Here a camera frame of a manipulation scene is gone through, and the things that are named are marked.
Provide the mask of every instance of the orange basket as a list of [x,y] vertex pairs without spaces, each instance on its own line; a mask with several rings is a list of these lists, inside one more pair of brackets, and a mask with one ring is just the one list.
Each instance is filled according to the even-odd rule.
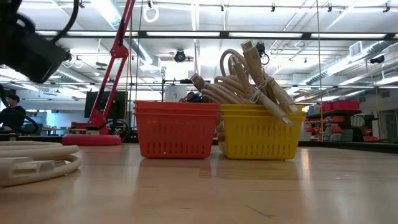
[[[204,159],[210,155],[219,113],[212,108],[218,109],[218,105],[151,103],[157,105],[145,105],[145,108],[140,108],[143,104],[136,102],[138,139],[143,157]],[[186,105],[189,105],[187,108],[191,107],[190,110],[179,110],[184,109]]]

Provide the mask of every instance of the yellow basket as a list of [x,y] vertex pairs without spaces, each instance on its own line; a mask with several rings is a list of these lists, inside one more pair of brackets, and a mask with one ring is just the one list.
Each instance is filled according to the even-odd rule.
[[227,108],[228,114],[231,110],[234,113],[222,116],[225,132],[218,133],[221,151],[230,159],[294,159],[303,121],[302,106],[298,106],[299,113],[289,116],[293,122],[290,128],[272,115],[253,116],[267,114],[266,110],[253,111],[257,109],[253,106],[257,105],[221,105],[222,112]]

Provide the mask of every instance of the computer monitor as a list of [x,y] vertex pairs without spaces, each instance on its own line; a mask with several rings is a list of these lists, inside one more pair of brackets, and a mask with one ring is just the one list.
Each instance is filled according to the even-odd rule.
[[[103,113],[110,91],[104,91],[99,103],[99,111]],[[93,109],[98,92],[88,92],[86,96],[85,118],[89,118]],[[124,112],[127,106],[127,94],[125,91],[117,91],[113,96],[113,103],[109,109],[108,119],[124,119]]]

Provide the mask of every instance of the person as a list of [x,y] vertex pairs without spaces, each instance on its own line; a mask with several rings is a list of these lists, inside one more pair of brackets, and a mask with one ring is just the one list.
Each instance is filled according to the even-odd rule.
[[6,100],[10,108],[5,108],[0,112],[0,123],[2,123],[2,128],[6,131],[12,131],[12,128],[7,125],[9,123],[16,128],[21,128],[24,124],[26,111],[23,107],[18,105],[19,96],[8,95]]

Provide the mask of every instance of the air duct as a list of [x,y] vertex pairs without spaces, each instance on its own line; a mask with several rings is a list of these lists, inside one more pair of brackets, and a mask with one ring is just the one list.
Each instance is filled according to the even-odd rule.
[[[119,28],[122,13],[114,0],[95,0],[91,1],[91,3],[113,29],[117,30]],[[152,64],[153,58],[148,54],[147,50],[142,47],[142,45],[138,44],[137,39],[131,40],[131,49],[138,55],[144,64]]]
[[336,74],[344,69],[347,69],[363,60],[373,58],[377,54],[381,53],[386,48],[394,45],[394,41],[379,41],[379,42],[365,42],[362,44],[362,51],[359,55],[352,57],[350,53],[347,53],[336,60],[327,63],[323,68],[321,74],[316,70],[310,73],[308,78],[301,83],[301,85],[312,85],[319,81],[321,78],[329,77],[330,75]]

